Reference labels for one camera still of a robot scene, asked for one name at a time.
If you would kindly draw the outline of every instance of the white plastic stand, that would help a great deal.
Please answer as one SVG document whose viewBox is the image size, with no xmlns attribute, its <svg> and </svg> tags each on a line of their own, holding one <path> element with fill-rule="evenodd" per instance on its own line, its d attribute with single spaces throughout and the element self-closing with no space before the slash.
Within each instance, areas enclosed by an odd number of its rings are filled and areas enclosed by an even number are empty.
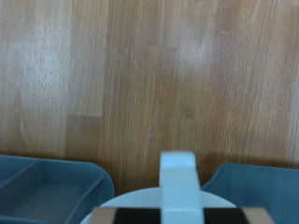
<svg viewBox="0 0 299 224">
<path fill-rule="evenodd" d="M 160 164 L 162 224 L 204 224 L 195 156 L 186 151 L 163 152 Z"/>
</svg>

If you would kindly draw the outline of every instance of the wooden floor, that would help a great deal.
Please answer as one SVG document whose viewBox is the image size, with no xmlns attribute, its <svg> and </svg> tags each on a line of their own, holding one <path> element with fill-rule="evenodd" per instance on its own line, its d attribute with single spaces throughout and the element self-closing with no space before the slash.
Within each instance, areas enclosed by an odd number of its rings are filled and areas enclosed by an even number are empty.
<svg viewBox="0 0 299 224">
<path fill-rule="evenodd" d="M 298 0 L 0 0 L 0 25 L 2 154 L 95 162 L 118 194 L 163 150 L 202 184 L 299 167 Z"/>
</svg>

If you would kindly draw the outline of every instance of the white post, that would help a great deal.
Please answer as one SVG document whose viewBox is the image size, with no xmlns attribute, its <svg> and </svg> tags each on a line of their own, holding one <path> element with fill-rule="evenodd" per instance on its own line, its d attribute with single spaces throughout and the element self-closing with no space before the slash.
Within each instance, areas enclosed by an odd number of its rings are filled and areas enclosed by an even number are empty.
<svg viewBox="0 0 299 224">
<path fill-rule="evenodd" d="M 192 152 L 161 155 L 162 224 L 204 224 L 196 160 Z"/>
</svg>

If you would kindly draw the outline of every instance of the white round object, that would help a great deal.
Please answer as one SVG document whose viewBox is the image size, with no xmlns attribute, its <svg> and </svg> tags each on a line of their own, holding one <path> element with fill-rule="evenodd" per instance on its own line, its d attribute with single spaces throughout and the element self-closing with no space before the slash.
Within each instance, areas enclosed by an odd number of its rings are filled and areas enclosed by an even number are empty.
<svg viewBox="0 0 299 224">
<path fill-rule="evenodd" d="M 211 193 L 201 191 L 201 200 L 203 207 L 235 207 L 234 204 Z M 113 198 L 101 207 L 139 207 L 139 208 L 157 208 L 161 207 L 160 188 L 140 189 L 122 194 Z M 81 224 L 88 224 L 91 214 L 87 215 Z"/>
</svg>

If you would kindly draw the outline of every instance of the plastic bin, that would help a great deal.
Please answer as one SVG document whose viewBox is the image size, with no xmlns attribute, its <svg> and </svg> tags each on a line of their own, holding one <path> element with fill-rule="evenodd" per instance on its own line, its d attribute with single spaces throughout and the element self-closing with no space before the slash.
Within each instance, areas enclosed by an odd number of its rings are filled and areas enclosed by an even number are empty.
<svg viewBox="0 0 299 224">
<path fill-rule="evenodd" d="M 264 207 L 276 224 L 299 220 L 299 170 L 223 164 L 202 190 L 238 207 Z"/>
<path fill-rule="evenodd" d="M 113 197 L 111 178 L 95 164 L 0 156 L 0 223 L 80 223 Z"/>
</svg>

